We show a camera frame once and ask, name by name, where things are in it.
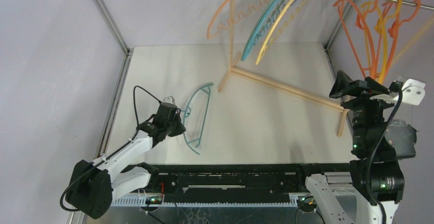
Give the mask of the teal plastic hanger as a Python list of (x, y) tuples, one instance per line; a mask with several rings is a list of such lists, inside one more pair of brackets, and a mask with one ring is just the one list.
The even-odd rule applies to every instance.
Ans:
[(197, 87), (182, 110), (182, 124), (187, 129), (183, 133), (183, 139), (186, 146), (196, 155), (200, 155), (199, 148), (202, 143), (213, 86), (213, 82), (207, 82)]

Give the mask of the yellow-orange plastic hanger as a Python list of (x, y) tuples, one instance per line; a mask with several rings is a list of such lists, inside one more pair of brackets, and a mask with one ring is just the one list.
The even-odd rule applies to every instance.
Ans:
[(383, 83), (392, 64), (398, 43), (400, 11), (403, 0), (379, 4), (377, 0), (361, 5), (356, 25), (363, 31), (366, 64), (363, 76)]

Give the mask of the orange plastic hanger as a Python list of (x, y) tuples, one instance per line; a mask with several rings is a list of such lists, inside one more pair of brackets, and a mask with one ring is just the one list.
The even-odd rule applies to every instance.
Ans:
[(363, 78), (378, 77), (377, 47), (367, 22), (367, 18), (377, 11), (378, 1), (368, 0), (359, 4), (355, 0), (337, 0), (333, 4), (355, 65)]
[(377, 52), (372, 60), (371, 70), (374, 78), (383, 83), (385, 80), (398, 45), (399, 31), (404, 23), (410, 22), (418, 14), (422, 3), (421, 0), (414, 0), (416, 4), (412, 15), (405, 19), (400, 19), (400, 11), (403, 4), (402, 0), (398, 2), (386, 2), (382, 4), (382, 8), (375, 7), (375, 12), (378, 14), (375, 31), (378, 34)]

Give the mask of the pale yellow wavy hanger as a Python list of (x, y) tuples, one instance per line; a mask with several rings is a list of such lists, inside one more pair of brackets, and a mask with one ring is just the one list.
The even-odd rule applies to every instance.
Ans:
[(274, 43), (280, 34), (285, 30), (288, 24), (299, 14), (303, 6), (308, 0), (289, 0), (283, 7), (277, 20), (272, 24), (271, 28), (262, 36), (264, 38), (261, 49), (256, 58), (255, 64), (259, 64), (264, 57), (270, 44)]

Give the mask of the light blue wavy hanger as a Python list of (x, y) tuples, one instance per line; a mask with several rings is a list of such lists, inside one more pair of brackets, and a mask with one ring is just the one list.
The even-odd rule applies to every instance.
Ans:
[(289, 0), (271, 0), (266, 6), (265, 10), (259, 17), (256, 25), (254, 26), (246, 45), (241, 54), (241, 61), (245, 61), (249, 56), (252, 48), (259, 42), (262, 36), (271, 28), (272, 24), (277, 20), (283, 7)]

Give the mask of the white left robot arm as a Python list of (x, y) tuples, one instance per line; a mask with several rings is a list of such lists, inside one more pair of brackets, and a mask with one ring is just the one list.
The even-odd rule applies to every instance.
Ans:
[(186, 128), (181, 112), (175, 104), (161, 102), (157, 112), (138, 124), (134, 135), (121, 147), (93, 161), (79, 161), (61, 194), (61, 208), (68, 212), (81, 211), (98, 219), (113, 201), (132, 191), (161, 189), (159, 170), (145, 162), (133, 164), (133, 160), (167, 137), (183, 134)]

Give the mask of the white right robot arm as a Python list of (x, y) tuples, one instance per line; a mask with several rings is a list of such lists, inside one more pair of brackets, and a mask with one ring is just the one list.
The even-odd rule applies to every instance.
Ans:
[(424, 86), (400, 77), (385, 87), (371, 77), (354, 80), (344, 71), (337, 72), (329, 96), (342, 100), (341, 106), (352, 112), (351, 153), (356, 159), (349, 162), (349, 173), (356, 217), (348, 216), (319, 166), (304, 165), (296, 177), (298, 189), (309, 194), (302, 202), (315, 204), (325, 223), (393, 222), (405, 186), (399, 162), (416, 156), (417, 142), (417, 130), (395, 116), (402, 104), (421, 103)]

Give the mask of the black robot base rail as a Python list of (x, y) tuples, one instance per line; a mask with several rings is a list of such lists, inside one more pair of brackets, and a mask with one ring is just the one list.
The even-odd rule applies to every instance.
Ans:
[(306, 176), (323, 173), (330, 186), (350, 186), (344, 163), (156, 165), (150, 184), (136, 190), (179, 205), (294, 206), (308, 195)]

